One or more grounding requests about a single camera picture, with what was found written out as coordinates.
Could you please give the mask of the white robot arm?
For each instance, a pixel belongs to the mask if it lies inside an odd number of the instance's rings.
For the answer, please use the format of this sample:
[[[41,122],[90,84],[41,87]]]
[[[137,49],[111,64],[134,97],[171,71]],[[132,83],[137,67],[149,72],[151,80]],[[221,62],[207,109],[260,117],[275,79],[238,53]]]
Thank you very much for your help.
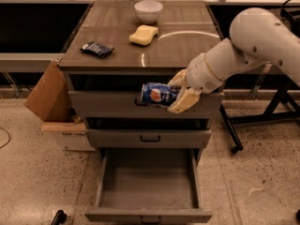
[[[232,20],[230,36],[203,52],[180,70],[169,85],[181,88],[170,113],[182,113],[196,104],[200,95],[219,88],[234,74],[269,62],[300,85],[300,37],[270,11],[253,7]]]

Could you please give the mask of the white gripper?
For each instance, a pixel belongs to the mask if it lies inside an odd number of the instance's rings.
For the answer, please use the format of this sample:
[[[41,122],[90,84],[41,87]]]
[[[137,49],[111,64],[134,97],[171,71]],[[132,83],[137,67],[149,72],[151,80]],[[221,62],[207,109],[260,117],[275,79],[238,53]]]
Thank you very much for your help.
[[[176,114],[182,113],[200,100],[201,93],[212,93],[222,84],[223,81],[214,75],[208,66],[205,54],[201,53],[188,64],[187,70],[181,69],[168,82],[169,86],[182,87],[176,101],[168,108],[168,111]]]

